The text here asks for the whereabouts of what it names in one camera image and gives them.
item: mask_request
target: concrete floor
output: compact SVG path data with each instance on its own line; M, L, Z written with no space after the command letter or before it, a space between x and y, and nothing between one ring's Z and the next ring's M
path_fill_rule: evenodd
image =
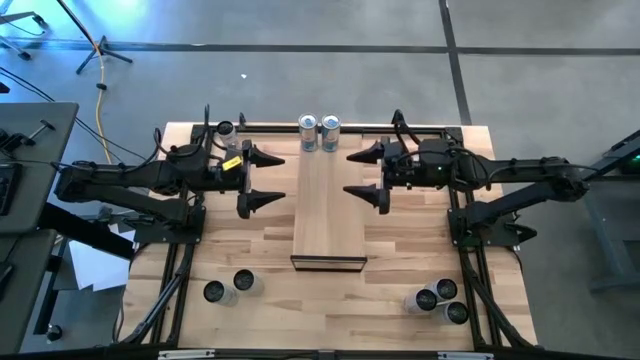
M436 0L69 3L92 34L112 41L445 45ZM459 46L640 47L635 21L640 3L633 0L450 0L449 7ZM35 10L47 20L45 38L82 39L55 2L16 1L9 12L22 10ZM17 24L38 30L28 19ZM8 26L0 27L0 35L25 36ZM33 60L25 62L0 50L0 64L58 101L78 102L79 117L93 124L98 63L77 76L74 69L86 52L30 52ZM294 121L310 111L333 112L346 122L386 123L401 108L413 124L460 124L446 55L123 55L134 64L112 58L105 64L109 91L103 123L109 138L141 154L152 150L153 127L200 120L205 103L216 120L234 119L243 111L249 121ZM640 57L461 56L460 62L473 124L490 127L498 157L560 155L588 164L638 128ZM12 86L0 101L39 98ZM122 158L135 161L126 154ZM104 154L74 129L63 160L77 159L103 161ZM64 206L91 213L98 204ZM592 295L587 289L606 269L583 204L546 203L523 215L522 223L539 231L523 245L522 259L540 344L639 357L640 292ZM65 337L46 345L42 337L27 336L23 351L108 343L119 294L118 289L63 294L54 321L65 328ZM102 317L91 323L95 309Z

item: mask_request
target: tripod stand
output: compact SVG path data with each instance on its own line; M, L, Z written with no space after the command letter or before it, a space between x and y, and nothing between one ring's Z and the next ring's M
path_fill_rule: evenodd
M82 32L84 37L87 38L87 40L91 43L91 45L94 45L94 41L91 38L91 35L89 34L89 32L87 32L87 29L82 25L80 20L78 20L78 18L71 11L71 9L69 9L67 4L64 3L64 0L57 0L57 1L58 1L58 4L60 4L60 6L62 6L62 9L67 13L67 15L69 15L71 20L76 24L78 29L80 29L80 31ZM111 51L111 50L105 49L105 47L107 47L107 46L108 46L107 38L106 38L106 36L103 35L102 38L100 39L100 42L98 44L95 44L95 46L93 46L93 50L91 50L91 53L89 53L89 56L87 56L87 58L82 62L82 64L80 64L78 69L76 69L76 74L79 75L82 72L82 69L84 69L84 67L87 66L89 61L91 61L91 59L93 59L93 56L96 54L96 51L100 51L100 55L110 55L110 56L113 56L116 59L120 59L120 60L126 61L128 63L133 63L133 60L129 59L128 57L124 57L124 56L122 56L120 54L117 54L117 53Z

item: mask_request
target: wooden tabletop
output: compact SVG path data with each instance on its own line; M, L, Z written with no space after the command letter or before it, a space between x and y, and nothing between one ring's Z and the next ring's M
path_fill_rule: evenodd
M163 143L185 144L192 123L168 123ZM489 130L463 127L464 145L493 158ZM365 135L362 148L380 135ZM286 160L274 168L252 170L252 188L282 191L282 200L238 218L236 194L207 193L207 220L197 245L182 321L180 347L286 348L344 350L470 350L469 324L442 325L436 315L407 315L402 300L410 292L447 277L459 287L457 300L465 302L457 250L451 246L446 211L446 189L394 189L391 211L378 215L363 207L365 255L361 273L296 272L293 252L297 206L300 141L297 134L251 134L254 144ZM365 165L363 183L379 181L379 167ZM476 191L477 200L501 196ZM133 331L158 296L167 245L152 244L135 260L124 295L124 338ZM487 248L487 263L496 302L522 336L536 337L522 274L514 255ZM259 297L240 296L234 307L208 303L202 291L211 280L232 286L232 277L247 268L265 285ZM165 319L168 334L172 299ZM477 300L480 322L489 341L486 312Z

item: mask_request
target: screw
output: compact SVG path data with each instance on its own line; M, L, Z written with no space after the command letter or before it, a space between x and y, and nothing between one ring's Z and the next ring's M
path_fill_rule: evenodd
M47 122L46 120L42 119L40 120L40 123L42 124L42 126L40 126L38 129L36 129L36 131L34 131L31 135L29 135L27 138L22 139L22 143L27 145L27 146L33 146L35 145L35 141L33 141L33 139L38 136L38 134L40 134L42 131L44 131L44 129L50 129L50 130L54 130L55 131L55 127L51 124L49 124L49 122Z

